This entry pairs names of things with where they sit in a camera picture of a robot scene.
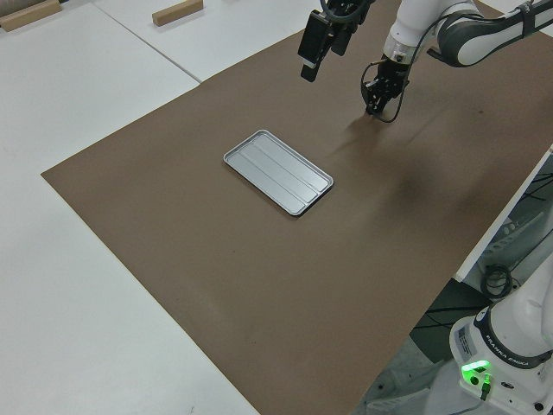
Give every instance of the wooden block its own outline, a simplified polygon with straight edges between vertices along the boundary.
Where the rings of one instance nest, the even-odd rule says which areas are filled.
[[[175,6],[157,11],[152,15],[152,19],[154,20],[154,24],[156,26],[163,26],[164,24],[174,22],[184,16],[191,15],[196,11],[200,11],[203,8],[203,0],[185,0]]]
[[[51,16],[58,11],[61,11],[59,0],[46,0],[27,9],[0,17],[0,26],[6,32],[9,32],[26,24],[36,22],[46,16]]]

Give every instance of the green indicator light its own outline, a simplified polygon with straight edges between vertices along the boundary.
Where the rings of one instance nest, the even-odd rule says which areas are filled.
[[[489,361],[476,361],[475,363],[469,363],[468,365],[461,366],[461,371],[470,372],[471,370],[479,369],[481,367],[490,366]]]

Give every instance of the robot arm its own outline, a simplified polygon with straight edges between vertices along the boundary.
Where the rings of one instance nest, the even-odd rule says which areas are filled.
[[[321,0],[323,12],[313,11],[298,51],[304,59],[302,77],[315,80],[331,48],[342,55],[349,37],[365,20],[375,0]],[[410,66],[431,37],[438,48],[429,54],[452,67],[472,66],[495,51],[553,22],[553,0],[527,2],[497,19],[485,19],[472,0],[403,0],[385,42],[377,77],[362,85],[366,110],[381,113],[404,91]]]

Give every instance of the metal tray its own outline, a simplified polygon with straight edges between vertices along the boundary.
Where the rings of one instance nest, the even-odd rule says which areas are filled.
[[[327,173],[267,130],[260,130],[223,157],[289,214],[305,212],[334,184]]]

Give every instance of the cable connector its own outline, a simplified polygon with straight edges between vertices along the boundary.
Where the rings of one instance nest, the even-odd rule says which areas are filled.
[[[492,376],[487,373],[484,383],[482,384],[482,394],[480,395],[480,399],[486,400],[490,390],[492,390]]]

